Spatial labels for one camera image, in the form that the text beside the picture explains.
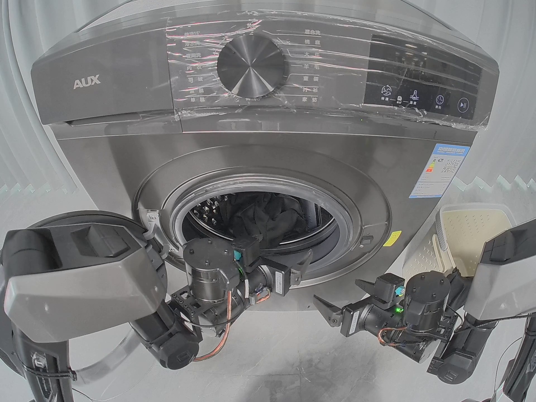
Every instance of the washing machine top panel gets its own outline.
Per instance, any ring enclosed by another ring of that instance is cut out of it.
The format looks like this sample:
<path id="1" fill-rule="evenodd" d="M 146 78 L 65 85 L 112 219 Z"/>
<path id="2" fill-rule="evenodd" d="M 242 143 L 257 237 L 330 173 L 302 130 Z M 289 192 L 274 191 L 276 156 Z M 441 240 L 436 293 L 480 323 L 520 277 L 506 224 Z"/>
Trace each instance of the washing machine top panel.
<path id="1" fill-rule="evenodd" d="M 473 130 L 498 75 L 480 47 L 403 0 L 132 0 L 32 68 L 45 124 L 167 111 L 184 131 L 247 107 Z"/>

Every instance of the control panel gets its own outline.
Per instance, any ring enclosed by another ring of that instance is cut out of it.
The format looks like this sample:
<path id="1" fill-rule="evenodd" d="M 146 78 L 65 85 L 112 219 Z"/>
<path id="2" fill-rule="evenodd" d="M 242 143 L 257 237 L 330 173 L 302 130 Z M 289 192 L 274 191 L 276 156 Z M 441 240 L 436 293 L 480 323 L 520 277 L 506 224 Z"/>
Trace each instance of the control panel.
<path id="1" fill-rule="evenodd" d="M 372 35 L 365 104 L 472 119 L 482 69 L 437 48 Z"/>
<path id="2" fill-rule="evenodd" d="M 482 69 L 418 39 L 357 22 L 220 13 L 166 28 L 180 113 L 248 104 L 329 110 L 393 107 L 472 119 Z"/>

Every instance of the yellow warning sticker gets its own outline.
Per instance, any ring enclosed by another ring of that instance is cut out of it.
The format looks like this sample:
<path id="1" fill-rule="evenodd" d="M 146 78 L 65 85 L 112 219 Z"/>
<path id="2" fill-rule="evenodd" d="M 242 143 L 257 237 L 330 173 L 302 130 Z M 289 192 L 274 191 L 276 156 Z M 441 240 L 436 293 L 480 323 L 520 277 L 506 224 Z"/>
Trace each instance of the yellow warning sticker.
<path id="1" fill-rule="evenodd" d="M 401 233 L 402 233 L 402 231 L 393 232 L 391 234 L 391 237 L 389 237 L 387 239 L 387 241 L 385 242 L 385 244 L 383 246 L 384 247 L 391 247 L 398 240 L 398 237 L 400 236 Z"/>

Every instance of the qr code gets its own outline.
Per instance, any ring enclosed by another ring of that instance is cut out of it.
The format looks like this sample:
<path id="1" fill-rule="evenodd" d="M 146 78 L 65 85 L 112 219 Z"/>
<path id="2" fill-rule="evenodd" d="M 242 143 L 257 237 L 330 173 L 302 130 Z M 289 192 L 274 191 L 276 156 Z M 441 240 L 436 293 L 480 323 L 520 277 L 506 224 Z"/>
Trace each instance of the qr code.
<path id="1" fill-rule="evenodd" d="M 447 159 L 443 164 L 441 173 L 455 173 L 460 164 L 461 159 Z"/>

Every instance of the black garment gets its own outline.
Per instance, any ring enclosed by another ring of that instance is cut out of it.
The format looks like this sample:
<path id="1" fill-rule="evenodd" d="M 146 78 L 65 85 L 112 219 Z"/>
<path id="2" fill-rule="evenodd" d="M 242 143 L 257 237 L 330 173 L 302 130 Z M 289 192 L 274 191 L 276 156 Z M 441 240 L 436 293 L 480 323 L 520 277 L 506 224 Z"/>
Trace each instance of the black garment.
<path id="1" fill-rule="evenodd" d="M 223 224 L 235 237 L 262 235 L 261 249 L 277 247 L 286 236 L 307 230 L 299 201 L 271 192 L 239 192 L 220 203 Z"/>

